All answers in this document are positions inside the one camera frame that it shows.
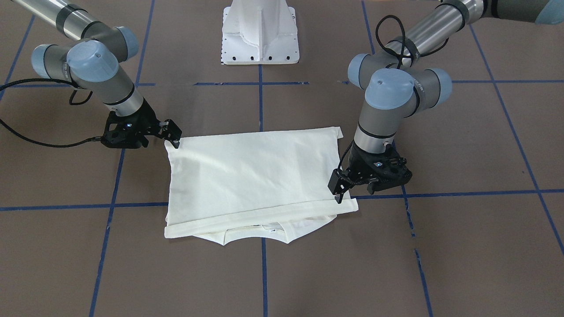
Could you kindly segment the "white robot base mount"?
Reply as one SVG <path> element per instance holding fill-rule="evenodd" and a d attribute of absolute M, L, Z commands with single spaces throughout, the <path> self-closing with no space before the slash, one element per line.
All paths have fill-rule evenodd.
<path fill-rule="evenodd" d="M 286 0 L 234 0 L 222 18 L 223 65 L 299 62 L 296 12 Z"/>

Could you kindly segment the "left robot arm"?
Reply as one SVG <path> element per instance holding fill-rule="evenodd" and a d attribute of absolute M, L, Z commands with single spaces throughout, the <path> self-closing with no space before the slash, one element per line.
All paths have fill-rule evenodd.
<path fill-rule="evenodd" d="M 442 49 L 450 36 L 482 18 L 554 25 L 563 21 L 561 0 L 443 0 L 409 30 L 378 52 L 355 56 L 347 69 L 351 84 L 364 91 L 364 104 L 355 135 L 344 152 L 346 169 L 333 170 L 328 188 L 337 203 L 357 185 L 369 194 L 407 184 L 412 177 L 407 161 L 393 148 L 401 121 L 445 102 L 453 81 L 445 70 L 417 70 L 423 57 Z"/>

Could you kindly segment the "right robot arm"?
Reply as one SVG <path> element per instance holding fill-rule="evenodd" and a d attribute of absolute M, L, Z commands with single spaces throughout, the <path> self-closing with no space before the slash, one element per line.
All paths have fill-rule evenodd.
<path fill-rule="evenodd" d="M 109 109 L 104 133 L 90 138 L 108 148 L 147 147 L 147 136 L 178 148 L 182 131 L 172 120 L 160 121 L 120 63 L 134 57 L 139 43 L 126 27 L 109 27 L 87 10 L 64 0 L 18 0 L 17 4 L 73 41 L 34 49 L 32 66 L 40 81 L 67 84 L 95 94 Z"/>

